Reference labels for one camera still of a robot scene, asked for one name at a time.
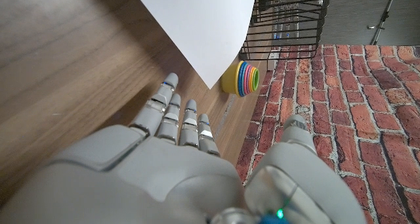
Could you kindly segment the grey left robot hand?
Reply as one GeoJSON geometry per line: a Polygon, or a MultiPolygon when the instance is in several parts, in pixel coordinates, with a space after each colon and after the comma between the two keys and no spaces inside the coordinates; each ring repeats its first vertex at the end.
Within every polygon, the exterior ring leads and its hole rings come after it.
{"type": "Polygon", "coordinates": [[[298,3],[291,3],[290,0],[280,1],[280,5],[274,10],[278,14],[273,34],[275,40],[291,43],[299,36],[298,3]]]}

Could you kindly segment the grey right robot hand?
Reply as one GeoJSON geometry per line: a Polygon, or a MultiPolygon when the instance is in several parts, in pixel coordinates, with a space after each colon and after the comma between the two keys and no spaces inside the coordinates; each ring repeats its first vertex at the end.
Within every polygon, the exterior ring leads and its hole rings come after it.
{"type": "Polygon", "coordinates": [[[2,223],[365,223],[348,185],[290,116],[242,183],[209,119],[169,74],[131,125],[105,127],[54,156],[1,208],[2,223]]]}

